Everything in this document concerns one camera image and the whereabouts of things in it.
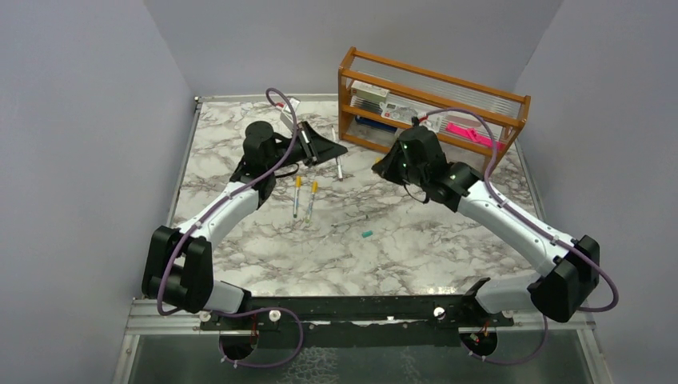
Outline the grey pen teal end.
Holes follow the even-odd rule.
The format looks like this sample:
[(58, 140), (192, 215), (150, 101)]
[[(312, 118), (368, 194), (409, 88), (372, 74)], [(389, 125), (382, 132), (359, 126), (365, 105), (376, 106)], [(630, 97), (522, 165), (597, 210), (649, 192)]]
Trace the grey pen teal end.
[(313, 216), (313, 205), (317, 196), (318, 182), (314, 180), (311, 184), (311, 195), (309, 197), (309, 204), (305, 212), (305, 222), (311, 223)]

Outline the grey pen green end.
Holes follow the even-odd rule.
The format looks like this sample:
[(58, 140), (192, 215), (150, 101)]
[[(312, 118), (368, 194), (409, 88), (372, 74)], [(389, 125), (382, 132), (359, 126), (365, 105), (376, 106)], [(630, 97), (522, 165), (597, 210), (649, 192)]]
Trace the grey pen green end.
[(335, 223), (332, 224), (332, 227), (345, 226), (345, 225), (353, 224), (355, 222), (366, 220), (368, 218), (369, 218), (368, 214), (362, 214), (362, 215), (359, 215), (359, 216), (356, 216), (356, 217), (351, 217), (351, 218), (348, 218), (348, 219), (345, 219), (345, 220), (342, 220), (342, 221), (339, 221), (339, 222), (335, 222)]

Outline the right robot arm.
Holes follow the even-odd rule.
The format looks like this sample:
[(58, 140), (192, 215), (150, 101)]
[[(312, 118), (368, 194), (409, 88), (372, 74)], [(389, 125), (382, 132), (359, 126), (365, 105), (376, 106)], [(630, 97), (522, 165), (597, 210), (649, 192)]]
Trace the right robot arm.
[(533, 226), (522, 222), (478, 170), (448, 162), (438, 139), (423, 126), (402, 133), (372, 170), (399, 186), (420, 187), (428, 200), (481, 224), (534, 268), (532, 275), (485, 279), (472, 286), (461, 304), (467, 323), (479, 326), (508, 310), (537, 310), (565, 323), (596, 288), (600, 246), (594, 239), (574, 240), (538, 220)]

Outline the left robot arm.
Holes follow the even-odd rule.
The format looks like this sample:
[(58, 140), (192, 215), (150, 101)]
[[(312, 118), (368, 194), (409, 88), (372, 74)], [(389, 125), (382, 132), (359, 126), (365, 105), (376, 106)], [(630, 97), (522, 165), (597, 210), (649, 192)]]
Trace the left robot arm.
[(347, 153), (347, 148), (301, 122), (286, 138), (266, 121), (245, 129), (243, 156), (221, 194), (199, 214), (176, 228), (159, 226), (152, 234), (142, 276), (142, 293), (159, 306), (192, 314), (221, 312), (228, 326), (247, 325), (251, 293), (213, 277), (213, 248), (244, 218), (256, 212), (276, 186), (279, 168), (315, 166)]

